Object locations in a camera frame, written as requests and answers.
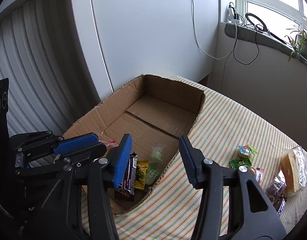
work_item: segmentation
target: striped tablecloth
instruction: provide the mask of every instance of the striped tablecloth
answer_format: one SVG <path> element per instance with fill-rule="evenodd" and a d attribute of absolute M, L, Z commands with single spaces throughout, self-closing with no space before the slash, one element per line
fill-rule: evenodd
<path fill-rule="evenodd" d="M 204 91 L 206 98 L 188 137 L 206 158 L 221 166 L 238 158 L 238 145 L 251 144 L 259 154 L 251 161 L 254 167 L 265 170 L 264 188 L 277 174 L 284 148 L 297 144 L 264 119 L 237 102 L 214 90 L 185 78 L 171 79 L 187 83 Z M 115 222 L 121 240 L 125 239 L 190 239 L 198 214 L 202 190 L 189 184 L 178 153 L 166 174 L 151 195 L 127 214 L 116 216 Z M 220 235 L 227 232 L 229 193 L 224 187 L 223 215 Z M 298 195 L 289 197 L 281 215 L 289 232 L 307 209 L 307 186 Z M 89 233 L 87 196 L 82 197 L 83 228 Z"/>

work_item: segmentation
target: white cable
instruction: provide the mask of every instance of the white cable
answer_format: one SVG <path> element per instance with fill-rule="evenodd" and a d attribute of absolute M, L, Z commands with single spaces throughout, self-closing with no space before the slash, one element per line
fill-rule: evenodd
<path fill-rule="evenodd" d="M 218 60 L 218 59 L 223 59 L 223 58 L 229 56 L 229 55 L 233 52 L 235 46 L 233 46 L 232 50 L 231 50 L 226 56 L 223 56 L 223 57 L 221 57 L 221 58 L 215 58 L 215 57 L 209 55 L 207 52 L 204 52 L 204 51 L 201 49 L 201 47 L 200 47 L 199 44 L 198 44 L 197 37 L 196 37 L 196 28 L 195 28 L 195 6 L 194 6 L 194 0 L 191 0 L 191 7 L 192 7 L 192 17 L 193 17 L 193 26 L 194 26 L 194 36 L 195 36 L 195 41 L 196 41 L 196 44 L 197 44 L 198 48 L 199 48 L 204 54 L 206 54 L 206 55 L 208 55 L 209 57 L 212 57 L 212 58 L 214 58 L 214 59 L 217 59 L 217 60 Z M 235 27 L 236 27 L 236 40 L 235 40 L 235 42 L 236 42 L 236 41 L 237 41 L 237 36 L 238 36 L 238 30 L 237 30 L 237 24 L 236 24 L 236 23 L 235 23 Z"/>

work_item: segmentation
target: windowsill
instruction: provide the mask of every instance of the windowsill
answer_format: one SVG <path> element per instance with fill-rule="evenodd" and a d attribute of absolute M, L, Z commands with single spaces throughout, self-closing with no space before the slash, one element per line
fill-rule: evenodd
<path fill-rule="evenodd" d="M 237 26 L 237 28 L 238 28 L 237 39 L 255 43 L 255 31 L 254 30 L 248 29 L 246 27 L 241 27 L 241 26 Z M 233 23 L 226 23 L 225 34 L 230 38 L 236 37 L 236 28 Z M 272 38 L 262 33 L 257 34 L 257 44 L 279 50 L 280 52 L 286 54 L 287 56 L 289 56 L 290 53 L 293 51 L 289 46 L 281 43 L 275 38 Z M 299 61 L 307 66 L 307 60 L 303 56 L 301 55 L 299 56 Z"/>

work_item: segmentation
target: yellow candy wrapper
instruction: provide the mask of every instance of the yellow candy wrapper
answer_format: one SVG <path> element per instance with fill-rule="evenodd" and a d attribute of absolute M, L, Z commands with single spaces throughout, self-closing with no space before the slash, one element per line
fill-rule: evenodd
<path fill-rule="evenodd" d="M 135 188 L 144 190 L 146 172 L 148 167 L 149 161 L 137 161 L 137 169 L 135 173 Z"/>

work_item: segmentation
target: blue textured rubber pad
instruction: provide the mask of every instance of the blue textured rubber pad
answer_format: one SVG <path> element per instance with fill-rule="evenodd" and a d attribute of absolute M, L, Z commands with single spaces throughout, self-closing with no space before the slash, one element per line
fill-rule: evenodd
<path fill-rule="evenodd" d="M 197 185 L 196 166 L 191 158 L 188 146 L 182 137 L 179 138 L 179 151 L 182 162 L 184 163 L 188 181 L 193 186 Z"/>
<path fill-rule="evenodd" d="M 127 167 L 130 152 L 131 152 L 131 148 L 132 148 L 132 137 L 131 137 L 131 135 L 128 135 L 127 140 L 122 147 L 119 159 L 118 159 L 118 161 L 116 163 L 116 167 L 115 167 L 115 174 L 114 174 L 114 179 L 113 179 L 113 186 L 115 188 L 117 188 L 119 183 L 121 183 L 122 180 L 123 180 L 123 176 L 124 176 L 125 171 L 126 171 L 126 167 Z"/>
<path fill-rule="evenodd" d="M 62 155 L 74 150 L 82 149 L 96 142 L 98 142 L 98 136 L 95 134 L 90 134 L 84 137 L 59 143 L 57 149 L 54 149 L 54 153 L 56 155 Z"/>

